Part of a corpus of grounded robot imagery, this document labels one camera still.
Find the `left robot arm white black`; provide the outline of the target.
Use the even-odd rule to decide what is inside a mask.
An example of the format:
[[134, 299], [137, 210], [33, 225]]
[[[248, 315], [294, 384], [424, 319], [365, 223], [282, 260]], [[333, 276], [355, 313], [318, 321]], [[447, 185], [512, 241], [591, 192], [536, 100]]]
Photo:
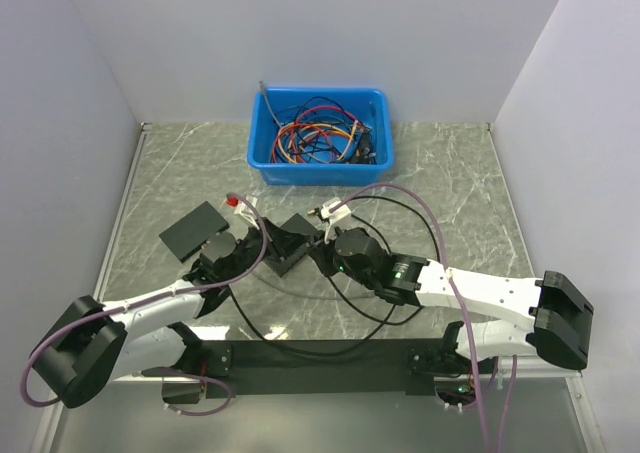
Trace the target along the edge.
[[242, 240], [220, 236], [166, 287], [120, 301], [74, 300], [34, 348], [25, 371], [36, 372], [68, 408], [137, 373], [218, 383], [203, 341], [188, 324], [231, 296], [232, 284], [256, 269], [269, 242], [256, 228]]

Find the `black cable teal plug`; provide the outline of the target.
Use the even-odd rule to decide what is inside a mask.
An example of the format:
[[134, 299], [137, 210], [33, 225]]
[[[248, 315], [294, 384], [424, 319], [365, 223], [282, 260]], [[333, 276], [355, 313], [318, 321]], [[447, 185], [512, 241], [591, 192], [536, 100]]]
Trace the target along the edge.
[[338, 262], [343, 266], [343, 274], [376, 298], [391, 305], [392, 309], [413, 306], [415, 310], [402, 320], [394, 321], [392, 314], [378, 318], [358, 307], [352, 298], [346, 296], [333, 277], [325, 277], [338, 298], [358, 315], [379, 324], [379, 326], [401, 326], [413, 320], [422, 310], [415, 292], [409, 288], [417, 283], [422, 267], [431, 264], [427, 258], [401, 254], [393, 251], [380, 230], [358, 215], [352, 218], [361, 225], [357, 228], [338, 229], [335, 250]]

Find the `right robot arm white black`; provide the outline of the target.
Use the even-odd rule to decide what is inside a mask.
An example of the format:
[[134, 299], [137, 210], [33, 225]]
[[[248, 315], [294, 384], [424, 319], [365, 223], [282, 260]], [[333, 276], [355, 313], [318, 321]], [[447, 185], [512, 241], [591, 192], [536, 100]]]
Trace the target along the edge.
[[389, 253], [362, 228], [321, 239], [309, 254], [324, 276], [342, 273], [388, 303], [486, 316], [456, 328], [456, 337], [440, 347], [441, 363], [452, 372], [474, 359], [513, 355], [537, 356], [572, 371], [588, 365], [594, 307], [563, 273], [508, 278], [446, 267]]

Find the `black network switch box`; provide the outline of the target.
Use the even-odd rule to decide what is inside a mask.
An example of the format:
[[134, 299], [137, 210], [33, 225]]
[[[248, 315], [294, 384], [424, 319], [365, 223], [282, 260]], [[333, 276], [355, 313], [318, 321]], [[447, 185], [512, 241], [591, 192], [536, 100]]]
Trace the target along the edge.
[[184, 263], [212, 236], [228, 228], [227, 220], [213, 205], [205, 201], [161, 232], [159, 238]]

